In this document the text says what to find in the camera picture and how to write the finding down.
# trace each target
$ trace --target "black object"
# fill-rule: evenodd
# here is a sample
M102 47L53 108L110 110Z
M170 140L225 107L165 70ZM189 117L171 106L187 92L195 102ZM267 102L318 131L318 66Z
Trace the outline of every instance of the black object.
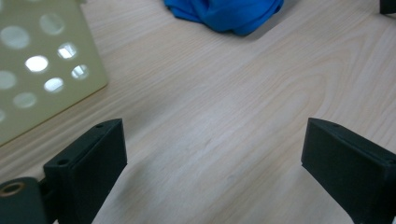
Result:
M122 120L100 123L48 161L40 183L0 185L0 223L92 223L126 164Z
M395 154L338 124L309 119L302 162L355 223L392 223Z
M396 13L396 0L380 0L379 13L381 14Z

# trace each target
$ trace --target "beige plastic basket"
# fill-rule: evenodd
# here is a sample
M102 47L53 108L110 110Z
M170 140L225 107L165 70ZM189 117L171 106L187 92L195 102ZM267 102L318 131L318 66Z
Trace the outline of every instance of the beige plastic basket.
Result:
M0 0L0 146L107 84L77 0Z

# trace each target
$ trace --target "blue fabric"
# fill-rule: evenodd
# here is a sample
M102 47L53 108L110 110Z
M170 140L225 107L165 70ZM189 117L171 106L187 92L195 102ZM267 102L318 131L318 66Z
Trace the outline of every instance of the blue fabric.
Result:
M283 0L164 0L175 17L217 32L248 35L277 13Z

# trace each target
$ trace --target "crumpled towel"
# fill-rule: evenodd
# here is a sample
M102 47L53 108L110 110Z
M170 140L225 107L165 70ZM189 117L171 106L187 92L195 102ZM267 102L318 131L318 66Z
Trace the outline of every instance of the crumpled towel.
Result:
M164 0L176 18L206 24L217 32L248 35L277 13L283 0Z

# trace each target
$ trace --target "light wood grain surface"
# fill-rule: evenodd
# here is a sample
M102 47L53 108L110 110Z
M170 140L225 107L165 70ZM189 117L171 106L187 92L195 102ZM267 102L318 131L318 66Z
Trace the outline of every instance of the light wood grain surface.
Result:
M286 0L246 37L162 0L83 6L108 86L0 147L0 182L123 118L128 166L94 223L350 224L301 166L309 117L396 152L396 19L373 0Z

